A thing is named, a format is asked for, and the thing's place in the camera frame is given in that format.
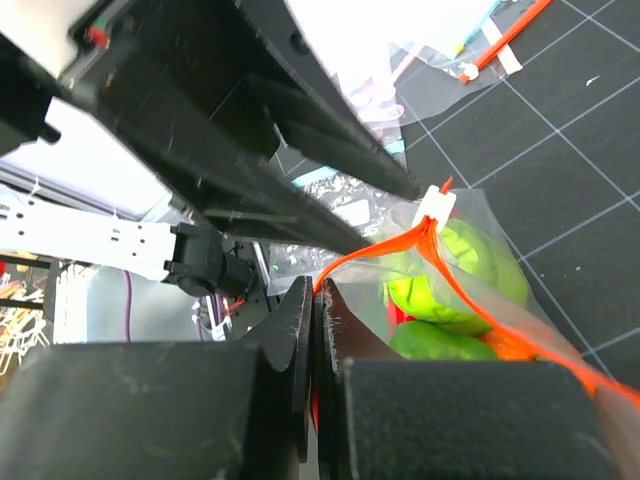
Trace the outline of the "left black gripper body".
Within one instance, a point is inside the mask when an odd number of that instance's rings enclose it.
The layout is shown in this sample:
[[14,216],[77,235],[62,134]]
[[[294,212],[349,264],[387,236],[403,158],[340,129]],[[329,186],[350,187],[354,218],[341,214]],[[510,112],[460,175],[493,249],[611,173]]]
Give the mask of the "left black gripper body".
[[[229,46],[232,1],[4,1],[1,4],[1,152],[59,133],[47,125],[52,97],[103,124],[171,191],[199,209],[240,195],[229,161],[238,144],[222,130],[195,126],[194,84],[176,80],[181,59],[206,70]],[[160,58],[149,49],[185,33],[199,53]]]

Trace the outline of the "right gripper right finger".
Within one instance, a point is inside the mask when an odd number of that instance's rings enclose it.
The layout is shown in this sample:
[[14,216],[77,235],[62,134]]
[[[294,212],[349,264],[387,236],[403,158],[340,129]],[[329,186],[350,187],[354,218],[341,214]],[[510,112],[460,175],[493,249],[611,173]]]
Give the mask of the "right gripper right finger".
[[582,384],[546,362],[410,361],[326,281],[315,299],[324,479],[615,479]]

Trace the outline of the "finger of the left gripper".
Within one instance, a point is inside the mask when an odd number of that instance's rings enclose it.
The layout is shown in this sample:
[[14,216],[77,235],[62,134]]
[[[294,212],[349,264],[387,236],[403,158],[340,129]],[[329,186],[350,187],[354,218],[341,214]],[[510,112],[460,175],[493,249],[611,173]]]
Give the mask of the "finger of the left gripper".
[[211,102],[165,72],[127,64],[99,89],[99,119],[161,182],[236,237],[359,250],[368,242],[269,165],[280,142],[250,90]]
[[282,1],[236,1],[256,88],[292,147],[305,157],[408,200],[420,184],[357,119]]

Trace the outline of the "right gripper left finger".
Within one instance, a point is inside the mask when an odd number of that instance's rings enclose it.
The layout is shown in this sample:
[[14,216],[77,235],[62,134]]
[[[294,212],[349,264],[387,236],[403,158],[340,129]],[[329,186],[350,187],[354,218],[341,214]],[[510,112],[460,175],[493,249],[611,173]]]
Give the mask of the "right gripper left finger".
[[2,477],[296,478],[312,315],[299,277],[237,340],[45,349],[2,395]]

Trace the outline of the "orange zipper clear bag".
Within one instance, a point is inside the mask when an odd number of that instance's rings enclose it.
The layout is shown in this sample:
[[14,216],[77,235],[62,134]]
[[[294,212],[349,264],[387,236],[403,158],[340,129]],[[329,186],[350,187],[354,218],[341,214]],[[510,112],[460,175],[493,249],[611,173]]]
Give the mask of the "orange zipper clear bag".
[[440,187],[435,185],[428,187],[418,208],[418,218],[420,219],[418,224],[398,236],[375,243],[332,262],[318,275],[313,286],[313,293],[317,294],[321,290],[325,279],[333,271],[349,261],[381,257],[415,248],[426,262],[433,265],[449,287],[471,311],[492,327],[492,331],[501,340],[511,343],[519,352],[527,355],[532,360],[540,358],[569,369],[590,394],[595,394],[599,389],[608,390],[630,401],[634,407],[638,407],[638,391],[604,376],[583,362],[558,352],[544,342],[515,327],[501,323],[463,290],[448,267],[438,246],[438,235],[449,219],[456,201],[456,195],[450,191],[452,182],[453,179],[448,178]]

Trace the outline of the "green apple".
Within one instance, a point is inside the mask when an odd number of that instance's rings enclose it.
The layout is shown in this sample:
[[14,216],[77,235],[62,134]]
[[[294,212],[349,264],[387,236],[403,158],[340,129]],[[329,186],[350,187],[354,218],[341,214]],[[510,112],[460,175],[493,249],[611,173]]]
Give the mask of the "green apple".
[[[447,257],[467,274],[484,281],[503,296],[523,307],[528,305],[528,282],[511,253],[481,231],[453,218],[443,229],[441,240]],[[387,284],[393,303],[406,315],[441,328],[473,337],[491,327],[480,317],[437,301],[426,276],[393,280]]]

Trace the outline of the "green bell pepper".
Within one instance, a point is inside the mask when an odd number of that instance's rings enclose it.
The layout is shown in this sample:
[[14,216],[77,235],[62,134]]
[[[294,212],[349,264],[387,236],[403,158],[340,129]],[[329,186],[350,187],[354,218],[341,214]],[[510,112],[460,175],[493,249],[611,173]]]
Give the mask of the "green bell pepper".
[[498,357],[482,341],[414,320],[398,325],[390,347],[409,360],[494,361]]

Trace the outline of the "small orange pumpkin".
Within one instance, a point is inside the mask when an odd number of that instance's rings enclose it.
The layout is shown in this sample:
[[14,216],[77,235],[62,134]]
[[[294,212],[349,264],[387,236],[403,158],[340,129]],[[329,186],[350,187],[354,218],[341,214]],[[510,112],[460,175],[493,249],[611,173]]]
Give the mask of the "small orange pumpkin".
[[536,354],[522,341],[500,330],[491,330],[479,337],[502,361],[534,361]]

